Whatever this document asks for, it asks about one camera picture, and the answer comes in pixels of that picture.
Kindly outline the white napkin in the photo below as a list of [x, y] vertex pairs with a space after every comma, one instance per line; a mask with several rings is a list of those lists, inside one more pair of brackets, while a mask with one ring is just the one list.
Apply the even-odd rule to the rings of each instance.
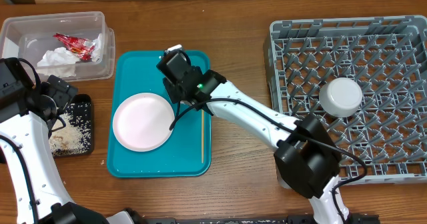
[[74, 77], [75, 64], [80, 58], [67, 50], [59, 47], [53, 51], [46, 51], [42, 60], [37, 63], [36, 71], [39, 75], [54, 75], [60, 78]]

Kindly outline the wooden chopstick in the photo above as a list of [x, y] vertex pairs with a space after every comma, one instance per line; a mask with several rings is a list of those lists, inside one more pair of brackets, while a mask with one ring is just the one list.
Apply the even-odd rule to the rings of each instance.
[[204, 124], [205, 124], [205, 115], [204, 111], [201, 110], [201, 163], [204, 163], [204, 141], [205, 141], [205, 131], [204, 131]]

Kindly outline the red snack wrapper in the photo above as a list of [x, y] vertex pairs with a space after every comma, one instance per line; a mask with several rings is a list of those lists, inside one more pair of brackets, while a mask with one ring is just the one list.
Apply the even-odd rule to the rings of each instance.
[[72, 37], [60, 33], [54, 34], [54, 38], [62, 42], [66, 49], [76, 55], [82, 61], [97, 61], [101, 57], [102, 34], [96, 39], [84, 39]]

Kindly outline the large pink plate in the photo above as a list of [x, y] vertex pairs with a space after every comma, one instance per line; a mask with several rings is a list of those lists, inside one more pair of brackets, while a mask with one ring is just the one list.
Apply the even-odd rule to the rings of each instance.
[[171, 105], [154, 93], [139, 93], [123, 101], [116, 109], [112, 129], [126, 149], [147, 152], [162, 146], [170, 137], [174, 120]]

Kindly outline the grey bowl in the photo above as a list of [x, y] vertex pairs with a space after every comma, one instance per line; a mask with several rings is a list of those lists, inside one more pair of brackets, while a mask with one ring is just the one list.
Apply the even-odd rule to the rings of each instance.
[[334, 117], [349, 117], [357, 112], [363, 98], [359, 84], [340, 77], [325, 84], [319, 93], [320, 105]]

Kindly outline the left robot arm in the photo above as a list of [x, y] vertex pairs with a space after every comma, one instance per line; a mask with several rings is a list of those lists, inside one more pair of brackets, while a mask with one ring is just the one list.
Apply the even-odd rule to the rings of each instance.
[[49, 146], [57, 115], [77, 88], [52, 75], [33, 88], [30, 78], [1, 90], [1, 150], [17, 198], [18, 223], [137, 223], [124, 209], [111, 217], [76, 204], [65, 189]]

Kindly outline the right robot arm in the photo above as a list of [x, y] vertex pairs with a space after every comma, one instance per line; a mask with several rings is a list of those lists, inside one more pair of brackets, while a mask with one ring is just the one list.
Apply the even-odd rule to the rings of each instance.
[[347, 223], [350, 212], [338, 189], [343, 151], [312, 116], [298, 119], [274, 111], [242, 93], [231, 81], [199, 67], [162, 68], [171, 100], [239, 125], [274, 152], [285, 187], [309, 200], [316, 223]]

